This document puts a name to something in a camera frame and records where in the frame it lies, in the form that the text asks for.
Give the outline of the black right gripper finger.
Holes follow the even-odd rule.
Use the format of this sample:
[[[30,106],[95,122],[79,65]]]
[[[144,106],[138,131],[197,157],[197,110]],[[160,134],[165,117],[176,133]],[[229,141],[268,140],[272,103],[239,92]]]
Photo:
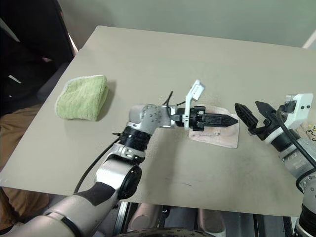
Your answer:
[[[247,126],[251,135],[257,135],[257,118],[253,113],[243,104],[235,103],[235,112],[241,121]]]
[[[259,113],[270,121],[276,119],[276,110],[268,103],[256,101],[255,102]]]

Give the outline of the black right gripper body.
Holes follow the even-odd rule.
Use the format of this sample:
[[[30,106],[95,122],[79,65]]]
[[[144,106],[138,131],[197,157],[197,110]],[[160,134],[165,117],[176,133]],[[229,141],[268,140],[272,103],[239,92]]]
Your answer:
[[[258,119],[252,115],[252,122],[248,126],[248,131],[251,135],[256,135],[260,139],[266,139],[273,131],[280,127],[277,120],[277,113],[272,112],[265,116],[264,126],[257,127]]]

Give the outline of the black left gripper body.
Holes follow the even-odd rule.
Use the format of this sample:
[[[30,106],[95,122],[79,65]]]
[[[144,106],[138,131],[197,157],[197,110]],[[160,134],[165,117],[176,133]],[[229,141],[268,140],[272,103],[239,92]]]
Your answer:
[[[210,124],[206,121],[205,110],[205,106],[190,108],[189,128],[193,131],[204,131],[205,127],[210,127]]]

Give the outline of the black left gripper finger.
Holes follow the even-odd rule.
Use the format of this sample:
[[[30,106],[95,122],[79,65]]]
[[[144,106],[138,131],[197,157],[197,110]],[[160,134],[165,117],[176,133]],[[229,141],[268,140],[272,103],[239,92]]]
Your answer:
[[[207,114],[207,121],[238,121],[236,118],[225,114]]]
[[[238,120],[236,121],[212,121],[207,122],[206,127],[229,127],[232,125],[235,125],[238,123]]]

